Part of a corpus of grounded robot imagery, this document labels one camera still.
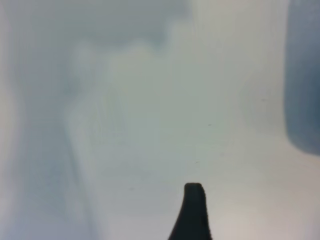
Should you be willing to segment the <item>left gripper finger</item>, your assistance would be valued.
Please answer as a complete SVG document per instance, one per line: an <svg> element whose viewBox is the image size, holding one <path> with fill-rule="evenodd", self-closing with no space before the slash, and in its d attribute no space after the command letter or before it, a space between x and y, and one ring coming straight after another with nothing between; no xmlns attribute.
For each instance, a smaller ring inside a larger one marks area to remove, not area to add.
<svg viewBox="0 0 320 240"><path fill-rule="evenodd" d="M212 240L206 194L197 182L184 185L182 205L169 240Z"/></svg>

